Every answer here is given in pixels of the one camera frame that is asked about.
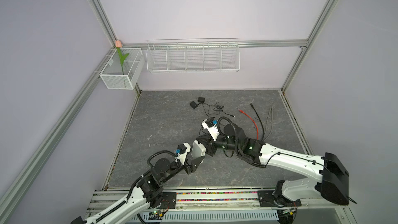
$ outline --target black mounting plate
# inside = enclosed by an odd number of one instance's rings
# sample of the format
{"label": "black mounting plate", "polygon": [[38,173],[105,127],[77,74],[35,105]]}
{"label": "black mounting plate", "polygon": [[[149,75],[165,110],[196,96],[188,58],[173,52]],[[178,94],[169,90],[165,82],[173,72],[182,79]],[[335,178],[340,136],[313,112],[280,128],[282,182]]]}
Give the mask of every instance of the black mounting plate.
{"label": "black mounting plate", "polygon": [[[259,190],[257,191],[258,201],[260,202],[260,207],[276,207],[274,203],[274,196],[272,195],[273,190]],[[289,201],[288,199],[285,200],[285,207],[294,207],[294,203]],[[301,207],[301,201],[297,200],[294,201],[296,203],[296,207]]]}
{"label": "black mounting plate", "polygon": [[[166,200],[169,202],[169,209],[171,208],[176,208],[176,202],[177,202],[177,193],[176,192],[163,192],[163,197],[162,200]],[[167,208],[167,202],[162,201],[161,206],[159,208],[166,209]]]}

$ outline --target gray tabletop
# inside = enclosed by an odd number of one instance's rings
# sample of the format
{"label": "gray tabletop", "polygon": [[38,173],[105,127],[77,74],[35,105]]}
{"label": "gray tabletop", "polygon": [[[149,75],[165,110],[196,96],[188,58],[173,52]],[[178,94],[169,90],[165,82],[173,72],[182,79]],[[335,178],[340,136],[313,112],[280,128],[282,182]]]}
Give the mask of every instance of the gray tabletop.
{"label": "gray tabletop", "polygon": [[[256,117],[250,103],[255,106],[265,127],[270,107],[273,108],[266,130],[266,140],[276,147],[303,153],[294,127],[283,105],[277,90],[239,90],[239,91],[143,91],[134,112],[130,127],[123,142],[120,154],[112,173],[108,187],[130,187],[132,182],[149,169],[147,158],[160,150],[175,150],[179,144],[188,142],[192,145],[199,135],[201,122],[207,118],[203,106],[192,109],[189,102],[198,97],[205,97],[205,102],[213,105],[219,102],[225,106],[226,113],[210,116],[229,117],[235,124],[242,127],[246,136],[256,138],[256,128],[242,109],[253,119]],[[262,131],[260,122],[255,119]],[[153,159],[153,163],[162,156]],[[180,172],[169,180],[165,186],[206,186],[206,187],[275,187],[278,180],[296,180],[304,176],[297,173],[268,166],[253,167],[242,160],[228,158],[221,150],[213,157],[206,155],[204,162],[191,175]]]}

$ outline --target red cable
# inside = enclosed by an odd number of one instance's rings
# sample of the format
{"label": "red cable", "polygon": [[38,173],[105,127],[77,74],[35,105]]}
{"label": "red cable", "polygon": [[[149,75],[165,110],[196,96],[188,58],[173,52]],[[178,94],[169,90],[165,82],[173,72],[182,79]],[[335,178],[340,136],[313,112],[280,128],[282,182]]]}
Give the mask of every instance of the red cable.
{"label": "red cable", "polygon": [[257,127],[257,125],[256,125],[256,122],[254,122],[254,120],[249,116],[249,115],[247,115],[244,111],[242,111],[242,110],[240,110],[240,109],[238,109],[241,113],[243,113],[244,115],[246,115],[247,117],[249,117],[250,119],[251,119],[251,121],[254,123],[254,125],[256,126],[256,130],[257,130],[257,140],[258,140],[258,127]]}

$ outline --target robotic arm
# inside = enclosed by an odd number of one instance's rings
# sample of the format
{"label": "robotic arm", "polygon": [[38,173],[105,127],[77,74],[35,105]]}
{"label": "robotic arm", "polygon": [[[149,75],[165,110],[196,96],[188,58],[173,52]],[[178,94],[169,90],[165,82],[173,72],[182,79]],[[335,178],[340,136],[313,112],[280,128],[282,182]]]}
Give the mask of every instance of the robotic arm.
{"label": "robotic arm", "polygon": [[[224,132],[220,129],[222,120],[228,122],[223,128]],[[218,121],[214,117],[206,119],[202,126],[209,133],[194,141],[192,159],[187,159],[191,152],[188,143],[179,145],[174,152],[156,152],[147,160],[150,169],[133,182],[127,195],[102,212],[85,220],[78,217],[71,224],[123,224],[148,208],[166,208],[168,205],[164,203],[166,200],[162,185],[182,170],[188,175],[195,172],[205,154],[214,156],[217,149],[223,149],[224,152],[230,150],[232,155],[236,154],[255,167],[277,166],[306,176],[305,179],[296,181],[278,181],[273,192],[262,195],[259,192],[262,207],[293,206],[301,198],[320,197],[338,205],[348,205],[349,174],[335,155],[325,153],[321,157],[279,149],[246,137],[243,129],[227,117],[220,117]],[[161,158],[155,165],[151,163],[154,157],[164,153],[173,160]],[[162,214],[163,212],[154,213],[154,216],[160,218]]]}

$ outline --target white mesh basket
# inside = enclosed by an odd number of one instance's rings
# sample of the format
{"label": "white mesh basket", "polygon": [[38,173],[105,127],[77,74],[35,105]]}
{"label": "white mesh basket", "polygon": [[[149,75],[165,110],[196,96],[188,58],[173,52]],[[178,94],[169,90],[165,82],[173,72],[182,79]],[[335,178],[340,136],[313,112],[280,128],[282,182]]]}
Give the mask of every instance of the white mesh basket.
{"label": "white mesh basket", "polygon": [[185,44],[149,44],[147,69],[165,72],[237,72],[240,54],[237,41]]}
{"label": "white mesh basket", "polygon": [[109,89],[134,89],[145,63],[144,56],[140,48],[121,47],[120,50],[122,54],[130,53],[123,62],[123,69],[115,49],[100,76]]}

